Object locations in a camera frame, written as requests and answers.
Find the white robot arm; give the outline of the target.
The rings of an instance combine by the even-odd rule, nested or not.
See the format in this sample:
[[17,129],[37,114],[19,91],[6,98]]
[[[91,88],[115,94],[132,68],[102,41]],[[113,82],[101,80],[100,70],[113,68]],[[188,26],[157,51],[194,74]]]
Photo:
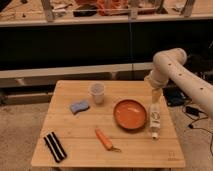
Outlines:
[[213,119],[213,85],[199,78],[184,67],[187,54],[182,48],[157,52],[153,68],[145,77],[151,86],[152,104],[156,104],[162,89],[172,80],[193,102]]

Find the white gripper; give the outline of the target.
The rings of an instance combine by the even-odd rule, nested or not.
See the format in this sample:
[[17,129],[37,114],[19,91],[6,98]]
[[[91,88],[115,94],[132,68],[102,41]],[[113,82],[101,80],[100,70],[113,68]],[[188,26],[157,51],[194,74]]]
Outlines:
[[158,139],[158,132],[160,130],[160,105],[159,100],[162,95],[161,89],[152,90],[152,102],[149,107],[150,116],[150,130],[152,132],[152,138]]

